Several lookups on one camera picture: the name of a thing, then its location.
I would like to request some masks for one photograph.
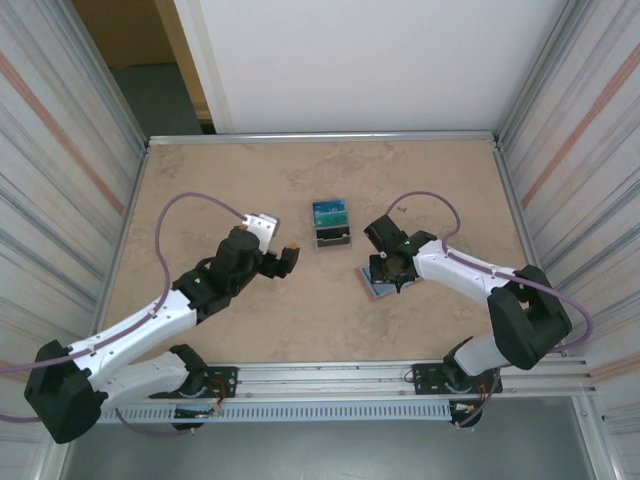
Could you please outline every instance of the mounting plate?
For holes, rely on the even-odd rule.
[[[215,378],[224,383],[224,388],[226,392],[221,392],[220,385],[215,382],[212,384],[216,394],[219,397],[224,398],[234,398],[236,396],[236,388],[238,386],[238,367],[230,367],[230,366],[214,366],[207,367],[207,377]],[[151,395],[149,398],[153,399],[180,399],[180,398],[216,398],[211,389],[207,387],[202,387],[200,391],[196,395],[184,395],[179,391],[175,392],[163,392],[156,393],[155,395]]]
[[[484,382],[488,391],[493,385],[493,371],[487,370],[478,375],[477,382],[465,390],[455,390],[447,381],[444,375],[444,364],[442,363],[416,363],[411,366],[413,374],[413,386],[416,395],[450,395],[454,394],[480,394],[478,383]],[[498,385],[494,393],[502,392],[502,380],[498,379]]]

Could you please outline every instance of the corrugated metal wall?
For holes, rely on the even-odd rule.
[[[542,267],[594,314],[582,353],[640,478],[640,2],[589,2],[557,51],[501,138]]]
[[[0,365],[90,333],[144,155],[72,18],[0,4]],[[24,378],[0,377],[0,411],[30,413]],[[0,478],[34,478],[43,431],[0,423]]]

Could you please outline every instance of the orange wire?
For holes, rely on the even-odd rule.
[[[222,397],[218,397],[215,389],[213,388],[213,385],[210,384],[209,382],[216,383],[220,386],[220,393],[222,394]],[[218,406],[220,406],[222,404],[222,400],[224,400],[227,397],[227,388],[225,387],[224,382],[219,378],[209,378],[207,385],[211,389],[213,394],[216,396],[216,398],[218,399]]]

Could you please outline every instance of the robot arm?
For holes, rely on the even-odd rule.
[[[445,372],[457,387],[493,368],[514,365],[529,370],[571,332],[571,321],[557,298],[496,276],[501,272],[550,286],[537,267],[500,267],[450,247],[445,253],[435,235],[418,231],[408,236],[387,215],[371,223],[365,234],[380,252],[369,257],[373,283],[395,284],[400,293],[407,282],[435,280],[488,308],[493,332],[469,338],[445,356]]]
[[[202,388],[206,364],[186,345],[153,360],[127,365],[229,306],[257,274],[284,278],[291,273],[300,249],[289,245],[280,258],[268,250],[278,220],[266,214],[245,218],[243,225],[234,227],[220,242],[216,256],[200,261],[173,283],[160,309],[158,298],[103,332],[66,348],[53,341],[38,351],[38,362],[90,352],[34,369],[27,382],[25,398],[56,442],[79,437],[103,411],[119,405],[154,393],[180,390],[190,394]],[[133,329],[154,311],[149,320]]]

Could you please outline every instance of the table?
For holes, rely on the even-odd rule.
[[[229,308],[155,348],[188,343],[206,361],[302,362],[440,358],[490,330],[486,309],[448,287],[423,282],[371,301],[354,270],[375,253],[362,233],[399,195],[430,190],[459,210],[450,243],[489,262],[525,261],[488,141],[156,145],[152,147],[104,328],[151,302],[162,287],[153,231],[163,206],[185,191],[213,195],[243,213],[281,219],[271,247],[302,252],[286,279],[257,277]],[[347,201],[353,246],[312,247],[311,203]],[[404,200],[391,214],[408,234],[441,237],[454,225],[435,199]],[[238,221],[198,199],[167,215],[161,248],[172,279],[215,253]]]

